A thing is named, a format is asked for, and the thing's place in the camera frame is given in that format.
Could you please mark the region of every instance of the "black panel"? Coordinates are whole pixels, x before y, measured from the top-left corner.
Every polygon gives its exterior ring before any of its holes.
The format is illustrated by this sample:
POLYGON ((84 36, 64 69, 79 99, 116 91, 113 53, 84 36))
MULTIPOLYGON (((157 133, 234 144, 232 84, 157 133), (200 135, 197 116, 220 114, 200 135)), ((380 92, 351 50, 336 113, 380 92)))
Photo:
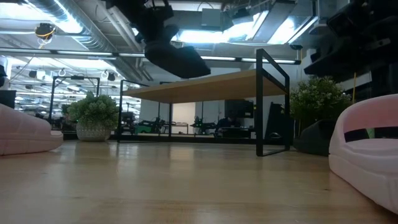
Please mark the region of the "black panel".
POLYGON ((0 90, 0 104, 14 109, 16 95, 17 91, 15 90, 0 90))

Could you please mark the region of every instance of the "black cable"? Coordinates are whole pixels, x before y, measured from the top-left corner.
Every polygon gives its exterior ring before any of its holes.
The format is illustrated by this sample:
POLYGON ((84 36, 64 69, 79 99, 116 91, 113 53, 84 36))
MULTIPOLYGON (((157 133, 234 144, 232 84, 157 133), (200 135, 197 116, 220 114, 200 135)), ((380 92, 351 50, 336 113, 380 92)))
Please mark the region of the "black cable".
POLYGON ((201 3, 199 4, 197 11, 199 11, 199 8, 200 8, 200 6, 201 6, 203 3, 207 3, 212 9, 214 9, 214 7, 213 7, 209 2, 203 1, 203 2, 201 2, 201 3))

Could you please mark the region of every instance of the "leaves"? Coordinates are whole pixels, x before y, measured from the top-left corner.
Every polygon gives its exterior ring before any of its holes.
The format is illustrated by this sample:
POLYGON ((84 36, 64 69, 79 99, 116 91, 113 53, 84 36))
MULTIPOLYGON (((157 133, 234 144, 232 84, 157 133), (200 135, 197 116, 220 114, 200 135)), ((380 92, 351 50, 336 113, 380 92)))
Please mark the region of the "leaves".
POLYGON ((118 126, 119 108, 106 95, 94 96, 88 92, 86 98, 74 102, 68 108, 71 120, 79 120, 83 125, 102 124, 105 128, 114 129, 118 126))
POLYGON ((330 77, 299 82, 290 93, 291 115, 297 120, 337 119, 350 104, 351 96, 330 77))

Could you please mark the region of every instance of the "ventilation duct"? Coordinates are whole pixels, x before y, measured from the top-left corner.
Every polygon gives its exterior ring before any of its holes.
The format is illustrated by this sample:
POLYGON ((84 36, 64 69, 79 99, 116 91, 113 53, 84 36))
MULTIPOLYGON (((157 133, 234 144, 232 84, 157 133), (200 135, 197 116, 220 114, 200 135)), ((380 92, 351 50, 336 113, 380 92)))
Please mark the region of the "ventilation duct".
MULTIPOLYGON (((24 0, 36 10, 48 15, 49 19, 64 32, 81 34, 73 37, 77 42, 94 52, 117 52, 93 21, 72 0, 24 0)), ((107 60, 118 69, 118 72, 127 80, 142 80, 134 67, 124 59, 107 60)))

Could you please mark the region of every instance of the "fluorescent light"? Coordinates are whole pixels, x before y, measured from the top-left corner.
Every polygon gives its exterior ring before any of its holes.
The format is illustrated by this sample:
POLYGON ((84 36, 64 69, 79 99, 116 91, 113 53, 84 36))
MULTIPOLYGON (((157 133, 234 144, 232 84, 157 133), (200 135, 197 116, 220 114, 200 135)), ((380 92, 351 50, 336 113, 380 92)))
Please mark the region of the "fluorescent light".
POLYGON ((293 43, 297 38, 299 38, 305 31, 307 31, 316 21, 318 20, 318 16, 315 16, 303 29, 298 31, 289 41, 288 43, 293 43))
POLYGON ((68 88, 71 89, 71 90, 75 90, 75 91, 79 91, 80 90, 79 87, 73 86, 73 85, 68 85, 68 88))
POLYGON ((294 21, 288 17, 285 22, 279 26, 267 44, 285 44, 293 35, 294 21))
POLYGON ((179 41, 196 44, 224 42, 222 32, 208 30, 183 30, 179 41))
POLYGON ((254 35, 260 29, 261 24, 266 19, 267 15, 268 15, 268 12, 269 11, 262 12, 260 14, 260 16, 258 16, 258 18, 255 18, 257 16, 257 14, 253 16, 255 22, 254 22, 253 28, 248 32, 248 35, 246 36, 246 40, 251 40, 254 37, 254 35))
POLYGON ((120 53, 119 56, 120 57, 142 57, 142 58, 145 57, 144 54, 127 54, 127 53, 120 53))
POLYGON ((0 52, 13 52, 13 53, 28 53, 28 54, 51 54, 49 50, 35 50, 35 49, 13 49, 0 47, 0 52))
POLYGON ((116 60, 116 57, 88 56, 88 60, 116 60))
MULTIPOLYGON (((256 62, 255 58, 242 58, 242 62, 256 62)), ((267 59, 262 59, 263 63, 269 63, 267 59)), ((295 60, 282 60, 282 59, 275 59, 276 63, 287 63, 287 64, 294 64, 296 63, 295 60)))
POLYGON ((289 63, 289 64, 294 64, 296 63, 295 60, 275 60, 276 63, 289 63))
POLYGON ((69 51, 69 50, 59 50, 58 53, 67 54, 67 55, 112 56, 112 53, 109 52, 78 52, 78 51, 69 51))
POLYGON ((213 56, 201 56, 203 60, 221 60, 221 61, 235 61, 234 57, 213 57, 213 56))

